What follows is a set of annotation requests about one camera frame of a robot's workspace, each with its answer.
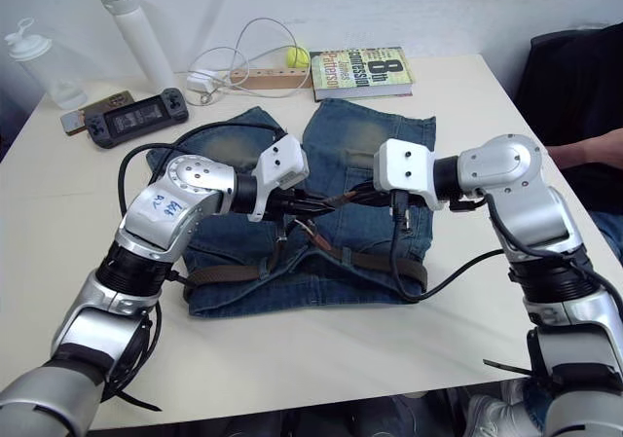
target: yellow tennis ball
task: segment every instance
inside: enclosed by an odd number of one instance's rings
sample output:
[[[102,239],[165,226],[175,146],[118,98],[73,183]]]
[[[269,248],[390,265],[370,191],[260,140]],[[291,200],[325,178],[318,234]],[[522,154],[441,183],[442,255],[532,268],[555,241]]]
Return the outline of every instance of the yellow tennis ball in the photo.
[[[303,48],[288,48],[285,55],[285,62],[290,68],[307,67],[310,65],[310,55]]]

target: book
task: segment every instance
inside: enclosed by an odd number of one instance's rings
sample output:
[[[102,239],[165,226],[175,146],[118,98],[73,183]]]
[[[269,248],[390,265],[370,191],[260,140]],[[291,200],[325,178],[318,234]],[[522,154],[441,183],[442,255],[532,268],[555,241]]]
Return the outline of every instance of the book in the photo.
[[[311,52],[315,100],[410,95],[414,76],[402,48]]]

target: book cover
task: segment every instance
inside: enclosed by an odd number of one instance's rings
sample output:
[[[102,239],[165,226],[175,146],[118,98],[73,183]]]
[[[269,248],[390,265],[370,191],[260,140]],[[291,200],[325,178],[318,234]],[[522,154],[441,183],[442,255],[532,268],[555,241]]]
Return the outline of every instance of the book cover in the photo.
[[[311,52],[310,58],[316,91],[414,83],[409,63],[398,47]]]

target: white table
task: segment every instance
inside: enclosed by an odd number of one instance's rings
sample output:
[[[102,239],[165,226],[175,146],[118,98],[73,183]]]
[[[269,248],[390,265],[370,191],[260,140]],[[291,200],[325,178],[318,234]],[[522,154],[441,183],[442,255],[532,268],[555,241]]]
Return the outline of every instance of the white table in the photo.
[[[438,156],[506,133],[532,135],[478,55],[411,60],[413,97],[359,101],[414,118],[437,117]],[[91,99],[137,81],[90,83]],[[301,137],[317,104],[311,91],[287,99],[226,95],[191,107],[191,119],[113,150],[97,149],[86,133],[66,136],[62,114],[45,98],[0,164],[0,387],[48,359],[55,328],[87,273],[96,267],[119,223],[119,162],[135,146],[168,142],[198,125],[260,105]],[[128,197],[148,179],[144,159],[128,172]],[[565,196],[599,272],[623,289],[623,271],[558,170],[545,178]],[[498,242],[486,210],[438,212],[426,255],[430,285]],[[525,337],[531,324],[519,286],[503,257],[479,264],[417,306],[302,309],[225,320],[188,315],[181,287],[166,283],[164,329],[152,359],[128,388],[163,408],[152,413],[113,399],[94,428],[207,419],[356,398],[508,379],[489,358],[530,367]]]

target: person's arm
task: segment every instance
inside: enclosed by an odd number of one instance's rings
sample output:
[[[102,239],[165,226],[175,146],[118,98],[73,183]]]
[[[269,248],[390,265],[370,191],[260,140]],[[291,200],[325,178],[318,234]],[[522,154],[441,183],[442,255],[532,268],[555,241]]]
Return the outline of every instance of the person's arm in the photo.
[[[569,145],[547,147],[547,151],[559,169],[587,163],[623,169],[623,128]]]

